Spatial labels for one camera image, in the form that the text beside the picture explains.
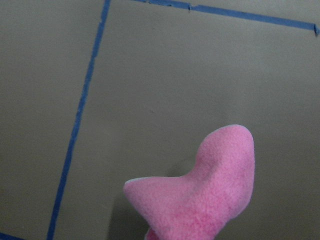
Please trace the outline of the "pink microfiber cloth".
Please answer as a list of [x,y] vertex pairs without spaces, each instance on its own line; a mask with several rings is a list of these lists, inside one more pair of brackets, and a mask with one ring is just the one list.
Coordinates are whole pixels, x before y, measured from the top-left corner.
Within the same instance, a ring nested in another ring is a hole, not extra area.
[[149,225],[147,240],[212,240],[249,204],[254,176],[253,136],[233,124],[203,140],[189,173],[134,178],[123,191]]

